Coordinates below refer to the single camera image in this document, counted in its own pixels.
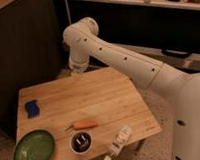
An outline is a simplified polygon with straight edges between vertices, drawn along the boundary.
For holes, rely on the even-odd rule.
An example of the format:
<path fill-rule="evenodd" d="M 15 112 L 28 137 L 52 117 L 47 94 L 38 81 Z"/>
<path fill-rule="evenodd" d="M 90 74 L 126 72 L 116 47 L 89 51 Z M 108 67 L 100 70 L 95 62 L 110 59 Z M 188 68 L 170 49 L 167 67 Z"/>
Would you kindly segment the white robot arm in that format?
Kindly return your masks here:
<path fill-rule="evenodd" d="M 185 73 L 157 59 L 119 47 L 98 37 L 98 24 L 85 17 L 67 26 L 69 67 L 82 73 L 95 58 L 128 76 L 175 106 L 171 160 L 200 160 L 200 73 Z"/>

